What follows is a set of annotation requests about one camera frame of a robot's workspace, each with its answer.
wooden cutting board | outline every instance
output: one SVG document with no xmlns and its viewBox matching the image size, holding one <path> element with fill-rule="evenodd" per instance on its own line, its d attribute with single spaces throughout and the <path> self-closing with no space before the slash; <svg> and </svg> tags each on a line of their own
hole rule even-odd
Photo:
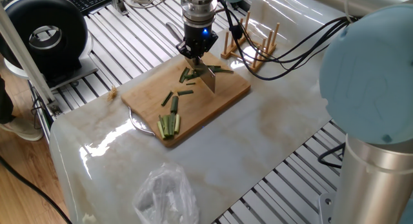
<svg viewBox="0 0 413 224">
<path fill-rule="evenodd" d="M 168 68 L 160 68 L 159 72 L 122 95 L 122 101 L 149 125 L 156 137 L 166 147 L 174 147 L 176 143 L 193 134 L 202 124 L 212 120 L 220 111 L 230 107 L 251 87 L 251 84 L 236 72 L 216 74 L 215 94 L 201 78 L 180 83 L 179 78 L 182 71 L 185 67 L 190 68 L 190 65 L 184 57 L 176 57 L 181 57 L 182 60 L 179 60 L 175 65 L 168 65 Z M 224 62 L 211 53 L 206 53 L 202 60 L 206 65 L 219 65 L 223 69 L 230 70 Z M 193 90 L 194 93 L 179 96 L 177 111 L 181 116 L 179 134 L 176 134 L 173 139 L 163 140 L 157 127 L 158 116 L 170 114 L 172 98 L 164 107 L 161 106 L 161 103 L 170 91 L 174 92 L 173 96 L 177 96 L 177 92 L 183 90 Z"/>
</svg>

sliced vegetable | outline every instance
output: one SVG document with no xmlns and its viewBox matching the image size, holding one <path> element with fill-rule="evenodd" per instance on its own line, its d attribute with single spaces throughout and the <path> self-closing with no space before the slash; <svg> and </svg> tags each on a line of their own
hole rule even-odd
<svg viewBox="0 0 413 224">
<path fill-rule="evenodd" d="M 161 123 L 161 125 L 162 125 L 162 130 L 163 130 L 163 120 L 162 120 L 162 116 L 161 116 L 161 115 L 159 115 L 159 122 Z"/>
<path fill-rule="evenodd" d="M 163 120 L 163 134 L 165 137 L 169 137 L 169 115 L 162 117 Z"/>
<path fill-rule="evenodd" d="M 171 113 L 177 113 L 178 112 L 178 97 L 174 96 L 172 98 L 172 105 L 170 106 L 170 112 Z"/>
<path fill-rule="evenodd" d="M 211 71 L 214 71 L 215 69 L 221 69 L 221 66 L 214 66 L 214 65 L 209 65 L 208 66 Z"/>
<path fill-rule="evenodd" d="M 199 74 L 195 72 L 192 75 L 186 75 L 185 79 L 186 80 L 191 80 L 191 79 L 195 79 L 195 78 L 198 78 L 198 77 L 199 77 Z"/>
<path fill-rule="evenodd" d="M 189 68 L 184 69 L 184 71 L 181 74 L 181 77 L 179 78 L 180 83 L 183 83 L 185 81 L 185 79 L 186 79 L 185 76 L 188 75 L 189 70 L 190 70 Z"/>
<path fill-rule="evenodd" d="M 175 131 L 174 131 L 175 134 L 179 133 L 180 124 L 181 124 L 181 117 L 179 116 L 179 114 L 176 114 L 176 117 L 175 117 Z"/>
<path fill-rule="evenodd" d="M 212 72 L 213 72 L 213 73 L 224 72 L 224 73 L 231 73 L 231 74 L 234 73 L 233 70 L 225 70 L 225 69 L 220 69 L 220 68 L 215 68 Z"/>
<path fill-rule="evenodd" d="M 163 100 L 161 105 L 165 106 L 168 103 L 169 99 L 172 97 L 172 95 L 174 95 L 174 93 L 172 91 L 170 91 L 169 94 L 167 95 L 167 97 L 165 98 L 165 100 Z"/>
<path fill-rule="evenodd" d="M 175 120 L 176 120 L 175 113 L 171 113 L 169 116 L 169 128 L 168 128 L 170 136 L 174 135 Z"/>
<path fill-rule="evenodd" d="M 158 122 L 157 122 L 157 127 L 158 127 L 158 129 L 159 129 L 159 132 L 161 133 L 162 139 L 166 139 L 165 135 L 163 134 L 162 122 L 158 121 Z"/>
<path fill-rule="evenodd" d="M 186 91 L 180 91 L 180 92 L 178 92 L 178 95 L 179 95 L 179 96 L 182 96 L 182 95 L 193 94 L 193 93 L 194 93 L 193 90 L 186 90 Z"/>
</svg>

knife blade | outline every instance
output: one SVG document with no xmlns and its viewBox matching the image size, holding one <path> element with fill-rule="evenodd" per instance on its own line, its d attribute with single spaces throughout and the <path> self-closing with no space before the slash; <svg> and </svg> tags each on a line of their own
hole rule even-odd
<svg viewBox="0 0 413 224">
<path fill-rule="evenodd" d="M 185 57 L 185 59 L 192 67 L 192 69 L 194 69 L 200 75 L 200 78 L 202 79 L 202 81 L 204 81 L 207 87 L 211 89 L 213 93 L 215 93 L 215 73 L 213 73 L 200 58 L 189 59 Z"/>
</svg>

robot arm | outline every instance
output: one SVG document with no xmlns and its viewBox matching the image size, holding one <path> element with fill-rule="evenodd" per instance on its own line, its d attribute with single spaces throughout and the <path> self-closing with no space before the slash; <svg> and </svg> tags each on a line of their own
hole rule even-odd
<svg viewBox="0 0 413 224">
<path fill-rule="evenodd" d="M 212 30 L 212 24 L 216 17 L 217 0 L 181 0 L 181 7 L 185 36 L 180 39 L 183 42 L 177 45 L 177 49 L 182 55 L 192 59 L 195 65 L 198 65 L 199 59 L 211 49 L 218 39 Z"/>
</svg>

marble table surface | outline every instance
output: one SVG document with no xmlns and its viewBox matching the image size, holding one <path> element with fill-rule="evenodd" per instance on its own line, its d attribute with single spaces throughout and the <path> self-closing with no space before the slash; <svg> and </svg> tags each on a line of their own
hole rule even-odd
<svg viewBox="0 0 413 224">
<path fill-rule="evenodd" d="M 281 23 L 275 55 L 323 23 L 342 16 L 311 0 L 253 0 L 251 12 L 249 29 L 257 41 Z M 211 49 L 217 57 L 223 50 L 225 33 L 219 37 Z M 50 151 L 70 219 L 73 223 L 140 223 L 132 206 L 135 193 L 152 170 L 174 162 L 184 168 L 196 195 L 200 223 L 213 222 L 330 120 L 327 102 L 319 94 L 321 59 L 322 55 L 316 56 L 276 81 L 255 78 L 240 60 L 225 61 L 250 81 L 251 91 L 172 149 L 137 131 L 120 98 L 158 68 L 121 85 L 113 102 L 102 96 L 59 116 L 52 125 Z M 282 71 L 279 65 L 267 63 L 260 74 L 274 76 Z"/>
</svg>

